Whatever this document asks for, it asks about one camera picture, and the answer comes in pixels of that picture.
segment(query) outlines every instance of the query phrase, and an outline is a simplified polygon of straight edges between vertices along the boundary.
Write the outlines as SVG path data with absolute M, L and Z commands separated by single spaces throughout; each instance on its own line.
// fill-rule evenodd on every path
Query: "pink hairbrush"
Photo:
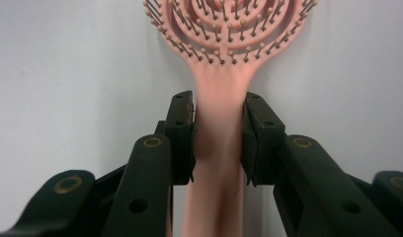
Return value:
M 151 0 L 146 15 L 197 89 L 195 182 L 183 236 L 242 236 L 243 103 L 256 71 L 299 35 L 317 0 Z

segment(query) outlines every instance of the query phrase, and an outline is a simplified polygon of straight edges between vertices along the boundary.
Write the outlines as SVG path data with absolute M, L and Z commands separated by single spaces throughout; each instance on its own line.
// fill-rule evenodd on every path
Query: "hairbrush bristle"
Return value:
M 298 35 L 317 0 L 147 0 L 145 14 L 186 60 L 265 61 Z

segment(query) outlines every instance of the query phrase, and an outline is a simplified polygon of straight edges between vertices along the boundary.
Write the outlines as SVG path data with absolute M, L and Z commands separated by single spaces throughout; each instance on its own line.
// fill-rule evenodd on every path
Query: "hairbrush head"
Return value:
M 299 35 L 317 0 L 148 0 L 146 15 L 190 67 L 255 71 Z

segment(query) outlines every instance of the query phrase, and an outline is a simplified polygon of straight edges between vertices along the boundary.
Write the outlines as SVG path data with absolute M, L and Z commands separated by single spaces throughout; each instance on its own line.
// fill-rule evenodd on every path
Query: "circular hole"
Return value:
M 78 175 L 63 178 L 53 187 L 53 190 L 60 195 L 68 194 L 82 185 L 82 179 Z
M 158 137 L 149 137 L 143 141 L 143 145 L 146 147 L 157 147 L 162 144 L 162 140 Z
M 310 142 L 309 140 L 307 140 L 305 138 L 301 138 L 301 137 L 295 138 L 293 140 L 293 143 L 296 146 L 303 147 L 303 148 L 308 148 L 308 147 L 312 146 L 312 142 Z
M 148 208 L 148 205 L 149 203 L 146 199 L 138 198 L 130 203 L 128 209 L 130 210 L 130 212 L 138 214 L 145 211 Z
M 351 214 L 359 214 L 362 211 L 355 202 L 350 201 L 350 200 L 344 201 L 341 204 L 341 208 Z
M 392 177 L 389 181 L 396 189 L 403 191 L 403 177 Z
M 62 180 L 62 182 L 60 183 L 60 187 L 63 188 L 63 189 L 70 189 L 74 185 L 76 185 L 77 183 L 78 182 L 76 180 L 73 180 L 73 179 Z

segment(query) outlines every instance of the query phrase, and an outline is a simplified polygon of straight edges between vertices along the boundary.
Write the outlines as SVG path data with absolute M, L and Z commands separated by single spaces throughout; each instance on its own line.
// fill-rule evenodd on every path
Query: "white wall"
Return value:
M 323 0 L 308 20 L 251 91 L 345 172 L 403 171 L 403 0 Z M 0 231 L 51 176 L 123 165 L 189 89 L 141 2 L 0 1 Z M 271 190 L 246 191 L 249 236 L 284 235 Z

